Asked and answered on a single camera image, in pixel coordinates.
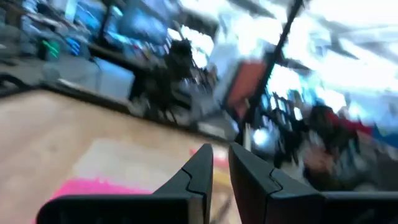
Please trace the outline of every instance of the black pole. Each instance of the black pole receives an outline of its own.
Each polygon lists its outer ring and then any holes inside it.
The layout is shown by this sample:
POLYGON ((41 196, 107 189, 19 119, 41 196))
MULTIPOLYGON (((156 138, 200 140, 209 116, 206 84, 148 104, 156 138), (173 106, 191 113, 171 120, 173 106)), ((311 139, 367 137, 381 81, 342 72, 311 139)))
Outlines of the black pole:
POLYGON ((282 48, 287 40, 287 35, 290 32, 290 28, 292 27, 292 23, 294 19, 296 18, 297 14, 299 13, 299 10, 303 4, 303 0, 295 0, 294 4, 290 10, 289 16, 287 18, 286 25, 282 31, 282 34, 280 35, 280 39, 278 41, 278 44, 276 45, 276 48, 274 50, 274 53, 271 54, 269 57, 267 64, 266 64, 266 71, 264 72, 264 76, 261 78, 261 80, 258 83, 258 86, 253 94, 253 96, 249 99, 249 104, 250 107, 248 109, 248 112, 244 115, 244 118, 242 122, 239 124, 239 134, 235 138, 235 142, 237 142, 240 145, 243 145, 243 136, 244 136, 244 129, 246 123, 252 124, 254 120, 254 115, 256 113, 256 109, 258 105, 261 102, 261 96, 264 94, 266 90, 266 85, 268 82, 268 79, 271 75, 272 70, 274 69, 275 63, 277 59, 282 55, 282 48))
POLYGON ((115 0, 103 0, 103 3, 106 7, 106 12, 105 12, 104 19, 102 20, 101 27, 99 28, 99 33, 98 33, 97 39, 95 41, 95 43, 99 46, 103 46, 106 42, 105 36, 104 36, 105 28, 106 28, 106 25, 108 25, 109 18, 111 17, 111 10, 112 10, 111 8, 113 5, 113 2, 115 2, 115 0))

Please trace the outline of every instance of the table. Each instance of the table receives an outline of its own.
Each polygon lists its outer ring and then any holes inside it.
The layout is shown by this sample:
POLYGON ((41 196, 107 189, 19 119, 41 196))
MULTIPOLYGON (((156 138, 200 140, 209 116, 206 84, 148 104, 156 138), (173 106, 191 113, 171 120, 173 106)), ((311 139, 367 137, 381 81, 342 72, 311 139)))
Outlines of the table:
POLYGON ((208 142, 44 90, 2 99, 0 125, 1 223, 30 223, 72 177, 154 190, 208 142))

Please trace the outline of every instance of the red object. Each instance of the red object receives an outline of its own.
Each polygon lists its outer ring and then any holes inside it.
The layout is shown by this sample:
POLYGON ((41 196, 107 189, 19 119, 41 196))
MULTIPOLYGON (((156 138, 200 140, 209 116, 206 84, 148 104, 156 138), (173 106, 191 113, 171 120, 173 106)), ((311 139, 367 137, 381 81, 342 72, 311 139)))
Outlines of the red object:
POLYGON ((252 97, 265 70, 265 63, 259 60, 243 61, 239 67, 228 96, 227 105, 234 108, 240 119, 243 119, 249 109, 245 99, 252 97))
POLYGON ((344 118, 339 118, 337 114, 333 112, 328 113, 328 118, 332 121, 333 124, 341 123, 348 129, 353 131, 361 131, 365 134, 371 134, 373 131, 373 127, 365 126, 359 121, 350 121, 344 118))

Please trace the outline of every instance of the green light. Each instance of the green light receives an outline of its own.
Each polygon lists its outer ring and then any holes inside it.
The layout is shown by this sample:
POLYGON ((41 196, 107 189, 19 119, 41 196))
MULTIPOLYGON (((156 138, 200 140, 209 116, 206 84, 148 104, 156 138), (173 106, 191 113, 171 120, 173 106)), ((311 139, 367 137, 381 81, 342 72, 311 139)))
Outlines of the green light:
POLYGON ((58 58, 58 55, 60 53, 59 51, 59 45, 56 42, 47 42, 46 40, 43 40, 43 44, 49 48, 50 54, 53 55, 54 57, 58 58))

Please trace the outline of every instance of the computer monitor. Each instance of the computer monitor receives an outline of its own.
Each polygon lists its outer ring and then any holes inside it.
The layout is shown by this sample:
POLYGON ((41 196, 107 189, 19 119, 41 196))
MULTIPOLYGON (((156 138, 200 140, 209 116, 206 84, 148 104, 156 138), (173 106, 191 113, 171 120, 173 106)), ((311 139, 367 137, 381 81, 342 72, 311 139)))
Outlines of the computer monitor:
POLYGON ((176 13, 178 8, 170 0, 129 0, 117 24, 118 33, 127 38, 164 45, 167 29, 172 25, 176 13))

